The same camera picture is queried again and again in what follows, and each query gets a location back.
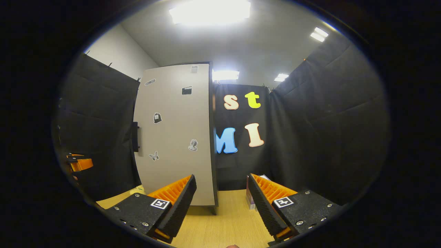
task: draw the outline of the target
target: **ceiling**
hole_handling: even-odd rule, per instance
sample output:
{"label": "ceiling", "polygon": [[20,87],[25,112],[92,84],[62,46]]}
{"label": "ceiling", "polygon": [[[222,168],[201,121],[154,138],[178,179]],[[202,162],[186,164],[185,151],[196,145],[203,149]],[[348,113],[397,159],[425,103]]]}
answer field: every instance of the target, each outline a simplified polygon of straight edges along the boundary
{"label": "ceiling", "polygon": [[331,30],[308,10],[282,0],[249,0],[250,17],[223,26],[173,24],[168,10],[185,2],[164,0],[123,21],[123,28],[159,66],[213,61],[215,71],[240,71],[238,80],[266,86],[290,74],[321,42],[310,37],[315,27]]}

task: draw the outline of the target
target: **black curtain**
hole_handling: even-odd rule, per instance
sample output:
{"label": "black curtain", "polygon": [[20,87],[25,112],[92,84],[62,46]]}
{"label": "black curtain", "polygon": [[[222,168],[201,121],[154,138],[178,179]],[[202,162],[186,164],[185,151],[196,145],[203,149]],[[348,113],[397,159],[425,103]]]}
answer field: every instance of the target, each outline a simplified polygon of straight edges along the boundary
{"label": "black curtain", "polygon": [[[248,105],[245,95],[254,92],[259,95],[256,99],[261,106],[253,109]],[[223,151],[216,154],[217,183],[219,190],[245,189],[247,174],[265,174],[272,177],[269,159],[269,123],[267,112],[269,108],[269,91],[262,86],[238,85],[238,84],[215,84],[214,93],[216,98],[214,123],[216,133],[221,137],[225,128],[235,128],[234,142],[238,151],[225,154]],[[224,96],[235,95],[239,108],[228,110],[224,107]],[[258,131],[260,138],[265,142],[258,147],[250,147],[250,136],[245,126],[251,123],[259,123]]]}
{"label": "black curtain", "polygon": [[333,32],[271,94],[274,181],[345,204],[376,177],[390,140],[382,82]]}
{"label": "black curtain", "polygon": [[139,82],[82,54],[60,88],[56,118],[63,152],[92,158],[93,167],[74,172],[93,200],[123,193],[141,184],[131,140]]}

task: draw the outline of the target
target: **blue letter m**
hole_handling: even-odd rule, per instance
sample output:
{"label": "blue letter m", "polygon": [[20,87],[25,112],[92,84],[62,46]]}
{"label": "blue letter m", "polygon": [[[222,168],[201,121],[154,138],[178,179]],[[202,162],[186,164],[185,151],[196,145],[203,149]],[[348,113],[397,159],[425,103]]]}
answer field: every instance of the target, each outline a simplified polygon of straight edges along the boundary
{"label": "blue letter m", "polygon": [[234,132],[236,129],[234,128],[226,128],[222,132],[222,135],[217,136],[216,134],[216,150],[217,153],[222,152],[222,148],[225,145],[224,153],[235,153],[237,152],[237,148],[234,145]]}

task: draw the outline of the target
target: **box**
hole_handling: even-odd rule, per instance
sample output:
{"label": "box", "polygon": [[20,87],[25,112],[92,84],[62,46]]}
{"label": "box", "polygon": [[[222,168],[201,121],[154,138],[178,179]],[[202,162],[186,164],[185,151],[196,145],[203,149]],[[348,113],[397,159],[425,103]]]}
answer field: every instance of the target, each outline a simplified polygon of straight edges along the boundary
{"label": "box", "polygon": [[[271,181],[267,176],[265,176],[265,174],[261,175],[260,177],[263,177],[269,181]],[[248,208],[250,210],[256,209],[256,204],[254,203],[253,197],[251,196],[251,192],[250,189],[248,188],[248,175],[247,175],[247,203],[248,203]]]}

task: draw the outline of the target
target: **light fixture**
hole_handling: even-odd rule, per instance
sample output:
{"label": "light fixture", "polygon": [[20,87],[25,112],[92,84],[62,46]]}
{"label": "light fixture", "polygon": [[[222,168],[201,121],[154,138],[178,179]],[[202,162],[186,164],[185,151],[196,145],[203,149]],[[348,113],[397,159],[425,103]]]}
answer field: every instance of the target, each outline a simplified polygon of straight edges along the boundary
{"label": "light fixture", "polygon": [[285,79],[287,77],[289,77],[289,75],[280,73],[279,75],[277,75],[277,77],[274,79],[274,81],[276,81],[276,82],[283,82],[283,81],[285,81]]}
{"label": "light fixture", "polygon": [[316,27],[314,29],[314,33],[311,34],[312,38],[314,38],[314,39],[316,39],[316,40],[318,40],[320,42],[323,42],[325,40],[325,37],[327,37],[327,36],[328,36],[328,33],[326,33],[325,31],[323,31],[321,29],[319,29],[318,27]]}
{"label": "light fixture", "polygon": [[237,79],[239,79],[238,71],[213,71],[213,81]]}
{"label": "light fixture", "polygon": [[245,0],[194,0],[170,9],[173,23],[188,25],[226,24],[250,17]]}

